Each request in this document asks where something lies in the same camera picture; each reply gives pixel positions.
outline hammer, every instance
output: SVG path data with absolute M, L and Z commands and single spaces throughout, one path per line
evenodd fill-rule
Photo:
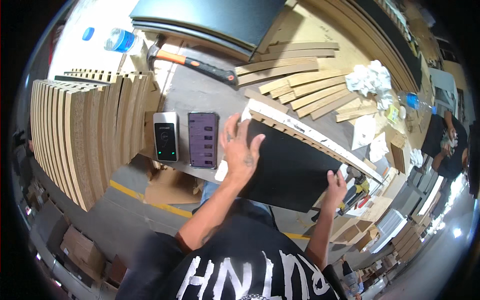
M 148 69 L 153 71 L 153 62 L 155 60 L 168 60 L 172 62 L 176 62 L 179 64 L 184 65 L 190 69 L 196 70 L 202 74 L 212 77 L 215 80 L 223 82 L 227 85 L 236 86 L 237 85 L 237 75 L 233 71 L 225 71 L 219 69 L 217 67 L 211 66 L 199 60 L 194 60 L 192 58 L 173 54 L 170 52 L 166 52 L 161 50 L 160 48 L 165 42 L 165 36 L 163 34 L 159 34 L 156 37 L 155 43 L 148 49 L 147 54 L 147 63 Z

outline hand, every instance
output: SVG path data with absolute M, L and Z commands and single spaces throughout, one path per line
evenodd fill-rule
M 220 143 L 228 163 L 228 172 L 225 179 L 243 188 L 252 177 L 255 169 L 257 169 L 257 162 L 260 157 L 259 148 L 265 135 L 259 134 L 255 136 L 249 149 L 247 146 L 247 132 L 250 120 L 244 120 L 236 131 L 235 127 L 239 118 L 239 113 L 228 118 L 223 132 L 220 134 Z
M 337 177 L 332 170 L 327 172 L 328 189 L 322 204 L 322 208 L 333 209 L 333 211 L 336 210 L 347 194 L 347 183 L 342 172 L 338 170 L 336 175 Z
M 444 156 L 450 156 L 450 145 L 448 143 L 443 144 L 442 146 L 442 154 Z
M 454 141 L 457 138 L 455 127 L 448 128 L 448 137 L 451 141 Z

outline orange hammer handle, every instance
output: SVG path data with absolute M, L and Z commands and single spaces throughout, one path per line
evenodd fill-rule
M 180 64 L 183 65 L 183 64 L 185 64 L 185 59 L 187 57 L 183 56 L 183 55 L 178 55 L 178 54 L 173 54 L 173 53 L 170 53 L 170 52 L 166 52 L 164 50 L 159 50 L 158 53 L 156 54 L 156 58 L 158 58 L 160 60 L 173 61 L 173 62 L 180 63 Z

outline yellow floor line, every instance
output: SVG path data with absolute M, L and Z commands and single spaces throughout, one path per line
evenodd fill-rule
M 145 196 L 142 193 L 135 192 L 134 190 L 131 190 L 127 187 L 124 187 L 123 185 L 121 185 L 118 182 L 115 182 L 113 180 L 110 180 L 110 186 L 114 189 L 119 190 L 120 192 L 122 192 L 124 194 L 129 195 L 132 198 L 135 198 L 139 201 L 144 202 Z M 191 218 L 192 217 L 191 212 L 189 212 L 187 210 L 183 210 L 183 209 L 173 207 L 173 206 L 168 205 L 168 204 L 150 204 L 150 205 L 158 207 L 158 208 L 163 209 L 163 210 L 166 210 L 166 211 L 171 212 L 173 214 L 183 216 L 185 218 Z M 309 240 L 310 239 L 309 237 L 305 237 L 305 236 L 303 236 L 299 233 L 289 233 L 289 232 L 282 232 L 282 233 L 285 234 L 287 237 L 289 237 L 291 239 L 298 239 L 298 240 Z

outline blue bottle cap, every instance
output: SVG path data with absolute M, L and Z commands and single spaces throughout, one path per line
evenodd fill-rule
M 87 28 L 84 32 L 84 36 L 82 37 L 82 40 L 89 41 L 92 38 L 94 31 L 95 31 L 95 28 L 93 27 Z

